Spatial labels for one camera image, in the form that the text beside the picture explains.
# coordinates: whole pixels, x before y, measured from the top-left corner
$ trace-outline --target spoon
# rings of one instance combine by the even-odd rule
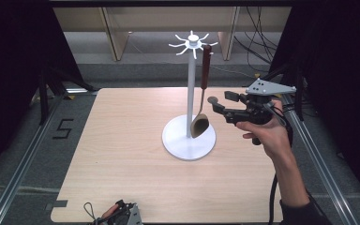
[[[201,77],[201,106],[200,111],[197,116],[195,116],[194,120],[191,123],[191,137],[197,138],[201,134],[203,134],[207,128],[209,128],[209,120],[207,116],[201,111],[203,110],[203,98],[204,98],[204,90],[207,87],[207,78],[209,75],[209,67],[210,67],[210,56],[211,56],[212,47],[210,45],[205,45],[203,47],[203,58],[202,58],[202,77]]]

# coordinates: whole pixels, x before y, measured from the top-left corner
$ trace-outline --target wooden tabletop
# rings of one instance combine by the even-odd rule
[[[174,117],[187,113],[187,89],[114,88],[98,92],[57,201],[54,222],[90,222],[83,205],[93,204],[100,217],[116,201],[137,203],[143,223],[267,222],[273,164],[262,146],[244,140],[242,130],[212,111],[210,96],[227,108],[245,105],[224,99],[208,87],[202,113],[216,134],[214,149],[195,161],[173,157],[162,131]],[[195,89],[194,113],[201,101]],[[276,194],[275,221],[282,214]]]

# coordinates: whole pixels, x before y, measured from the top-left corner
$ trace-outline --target ladle handle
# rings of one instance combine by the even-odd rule
[[[206,89],[206,87],[207,87],[207,78],[209,75],[211,51],[212,51],[212,46],[210,46],[210,45],[203,46],[202,77],[201,77],[201,89],[202,90]]]

